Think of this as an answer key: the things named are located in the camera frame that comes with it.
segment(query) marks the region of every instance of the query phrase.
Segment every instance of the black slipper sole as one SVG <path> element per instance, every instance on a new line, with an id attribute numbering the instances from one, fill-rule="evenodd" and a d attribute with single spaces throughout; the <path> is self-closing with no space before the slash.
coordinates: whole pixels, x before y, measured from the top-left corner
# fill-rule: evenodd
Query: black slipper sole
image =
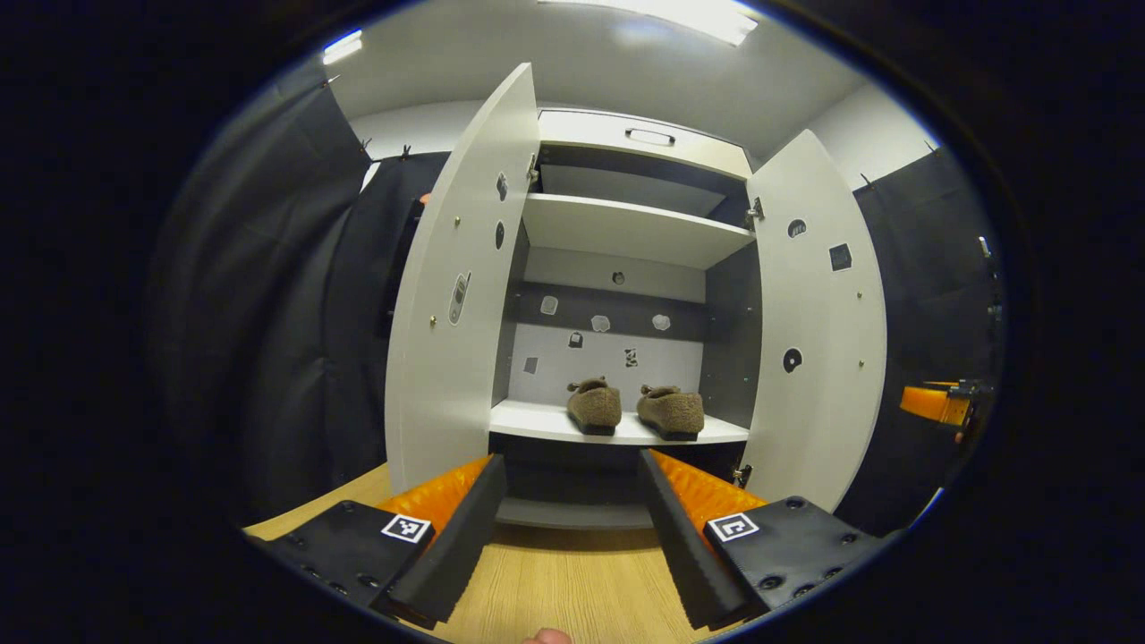
<path id="1" fill-rule="evenodd" d="M 581 421 L 577 421 L 576 416 L 574 416 L 571 411 L 569 411 L 568 416 L 569 416 L 569 419 L 572 421 L 572 424 L 575 424 L 576 427 L 578 430 L 581 430 L 582 434 L 587 434 L 587 435 L 593 435 L 593 437 L 610 437 L 610 435 L 616 435 L 616 426 L 615 425 L 586 425 L 586 424 L 582 424 Z"/>
<path id="2" fill-rule="evenodd" d="M 700 435 L 700 432 L 695 432 L 695 433 L 693 433 L 693 432 L 665 432 L 663 427 L 661 427 L 656 423 L 653 423 L 652 421 L 645 421 L 643 418 L 639 418 L 639 419 L 640 419 L 640 424 L 642 424 L 643 426 L 648 427 L 649 430 L 656 432 L 656 435 L 658 435 L 663 440 L 690 440 L 690 441 L 694 441 Z"/>

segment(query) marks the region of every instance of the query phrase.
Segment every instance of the wooden floor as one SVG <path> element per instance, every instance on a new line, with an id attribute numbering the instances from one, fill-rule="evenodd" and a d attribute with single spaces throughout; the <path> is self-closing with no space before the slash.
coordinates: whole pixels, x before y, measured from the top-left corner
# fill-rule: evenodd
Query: wooden floor
<path id="1" fill-rule="evenodd" d="M 275 539 L 339 501 L 377 505 L 389 496 L 382 465 L 246 532 Z M 427 633 L 459 644 L 516 643 L 544 627 L 583 644 L 690 643 L 719 633 L 688 625 L 654 531 L 522 526 L 497 526 L 449 623 Z"/>

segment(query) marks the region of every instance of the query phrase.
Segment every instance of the open cabinet door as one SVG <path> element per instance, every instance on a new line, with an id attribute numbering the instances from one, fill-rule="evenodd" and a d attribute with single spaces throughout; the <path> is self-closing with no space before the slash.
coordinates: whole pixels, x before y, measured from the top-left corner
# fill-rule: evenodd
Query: open cabinet door
<path id="1" fill-rule="evenodd" d="M 747 181 L 764 337 L 748 490 L 834 511 L 867 451 L 886 370 L 886 307 L 859 204 L 804 131 Z"/>
<path id="2" fill-rule="evenodd" d="M 386 364 L 395 493 L 488 451 L 502 311 L 539 140 L 532 68 L 522 63 L 473 117 L 421 214 Z"/>

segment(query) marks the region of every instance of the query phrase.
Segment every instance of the white ceiling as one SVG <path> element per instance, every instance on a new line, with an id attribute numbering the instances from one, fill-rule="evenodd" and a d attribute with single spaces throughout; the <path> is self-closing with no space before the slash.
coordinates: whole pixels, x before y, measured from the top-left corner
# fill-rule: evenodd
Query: white ceiling
<path id="1" fill-rule="evenodd" d="M 364 26 L 330 65 L 348 119 L 483 100 L 523 61 L 537 100 L 638 115 L 766 159 L 864 79 L 763 16 L 739 47 L 656 18 L 536 0 L 426 0 Z"/>

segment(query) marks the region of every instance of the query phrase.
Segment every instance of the pair of slippers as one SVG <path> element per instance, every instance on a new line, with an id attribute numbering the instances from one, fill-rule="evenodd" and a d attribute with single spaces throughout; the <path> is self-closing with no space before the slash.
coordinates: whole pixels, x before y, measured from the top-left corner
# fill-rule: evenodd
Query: pair of slippers
<path id="1" fill-rule="evenodd" d="M 571 383 L 568 390 L 569 417 L 583 433 L 613 435 L 621 423 L 621 391 L 608 386 L 605 377 Z M 680 387 L 640 387 L 637 402 L 640 422 L 664 440 L 696 440 L 704 429 L 704 405 L 698 393 L 681 393 Z"/>

